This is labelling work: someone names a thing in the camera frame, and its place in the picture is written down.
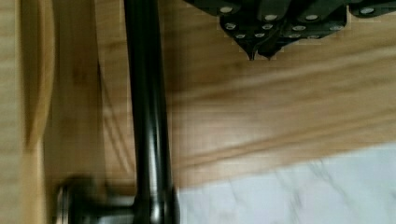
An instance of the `black pole base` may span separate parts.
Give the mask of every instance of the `black pole base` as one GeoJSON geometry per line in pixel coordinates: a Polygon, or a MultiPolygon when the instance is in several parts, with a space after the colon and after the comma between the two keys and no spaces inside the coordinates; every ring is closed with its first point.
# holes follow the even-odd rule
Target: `black pole base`
{"type": "Polygon", "coordinates": [[[161,200],[131,197],[100,200],[93,179],[73,176],[58,188],[55,224],[178,224],[177,195],[164,192],[161,200]]]}

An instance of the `white marble floor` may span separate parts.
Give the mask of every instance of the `white marble floor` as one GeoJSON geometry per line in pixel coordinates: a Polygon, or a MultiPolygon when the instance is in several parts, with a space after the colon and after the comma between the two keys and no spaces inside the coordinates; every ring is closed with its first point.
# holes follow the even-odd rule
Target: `white marble floor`
{"type": "Polygon", "coordinates": [[[181,224],[396,224],[396,143],[179,193],[181,224]]]}

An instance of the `white rivet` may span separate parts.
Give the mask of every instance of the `white rivet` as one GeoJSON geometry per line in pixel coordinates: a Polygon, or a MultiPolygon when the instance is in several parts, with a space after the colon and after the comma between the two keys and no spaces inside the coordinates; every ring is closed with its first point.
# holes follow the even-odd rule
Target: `white rivet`
{"type": "Polygon", "coordinates": [[[335,26],[330,27],[331,31],[340,31],[342,29],[344,29],[344,26],[341,26],[341,25],[335,25],[335,26]]]}
{"type": "Polygon", "coordinates": [[[226,28],[227,30],[233,30],[233,29],[235,29],[235,27],[236,27],[236,24],[233,23],[233,22],[227,22],[227,23],[225,23],[225,28],[226,28]]]}
{"type": "Polygon", "coordinates": [[[239,35],[235,35],[235,38],[237,38],[237,39],[243,39],[243,38],[245,38],[245,36],[246,36],[246,35],[244,35],[244,34],[239,34],[239,35]]]}
{"type": "Polygon", "coordinates": [[[261,37],[265,36],[265,33],[255,34],[254,36],[256,36],[257,38],[261,38],[261,37]]]}
{"type": "Polygon", "coordinates": [[[317,18],[319,18],[318,15],[308,15],[308,16],[305,17],[305,19],[308,20],[308,21],[314,21],[317,18]]]}
{"type": "Polygon", "coordinates": [[[265,17],[266,21],[274,21],[277,18],[277,15],[266,15],[265,17]]]}
{"type": "Polygon", "coordinates": [[[289,38],[299,38],[301,35],[297,35],[297,34],[294,34],[294,35],[289,35],[289,38]]]}
{"type": "Polygon", "coordinates": [[[232,7],[221,7],[220,8],[220,12],[222,12],[222,13],[230,13],[231,11],[233,11],[232,7]]]}
{"type": "Polygon", "coordinates": [[[264,24],[264,25],[262,26],[262,29],[263,29],[263,30],[271,30],[273,27],[274,27],[273,24],[268,23],[268,24],[264,24]]]}
{"type": "Polygon", "coordinates": [[[298,26],[294,26],[292,29],[293,31],[303,31],[306,29],[306,27],[302,25],[298,25],[298,26]]]}
{"type": "Polygon", "coordinates": [[[371,14],[375,11],[375,9],[373,9],[372,7],[364,7],[361,9],[361,14],[363,15],[368,15],[371,14]]]}

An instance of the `wood grain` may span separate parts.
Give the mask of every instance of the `wood grain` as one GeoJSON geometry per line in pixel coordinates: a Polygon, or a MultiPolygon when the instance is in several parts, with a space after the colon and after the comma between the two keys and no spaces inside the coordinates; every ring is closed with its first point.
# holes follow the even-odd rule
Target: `wood grain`
{"type": "MultiPolygon", "coordinates": [[[[396,138],[394,14],[350,17],[336,35],[300,41],[272,61],[249,62],[216,18],[177,0],[160,1],[160,12],[173,167],[181,187],[396,138]],[[238,163],[244,167],[229,165],[238,163]]],[[[122,3],[97,0],[96,24],[107,177],[133,183],[122,3]]]]}

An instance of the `black metal pole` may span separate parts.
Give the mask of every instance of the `black metal pole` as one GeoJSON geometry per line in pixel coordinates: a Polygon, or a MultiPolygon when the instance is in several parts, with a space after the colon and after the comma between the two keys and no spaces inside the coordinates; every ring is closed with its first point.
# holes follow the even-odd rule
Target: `black metal pole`
{"type": "Polygon", "coordinates": [[[156,0],[124,0],[134,116],[134,223],[178,223],[171,176],[156,0]]]}

